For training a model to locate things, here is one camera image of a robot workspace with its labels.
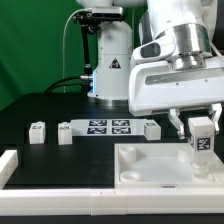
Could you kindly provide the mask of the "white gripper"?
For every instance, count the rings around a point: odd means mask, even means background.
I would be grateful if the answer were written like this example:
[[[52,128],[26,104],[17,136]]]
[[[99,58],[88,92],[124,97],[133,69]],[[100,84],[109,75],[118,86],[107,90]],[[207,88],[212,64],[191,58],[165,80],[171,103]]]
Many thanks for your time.
[[[205,59],[206,66],[174,71],[167,61],[175,49],[174,41],[156,40],[136,48],[131,58],[129,77],[129,111],[145,116],[169,111],[168,118],[180,139],[185,138],[181,110],[209,106],[209,114],[220,132],[219,119],[224,102],[224,61]]]

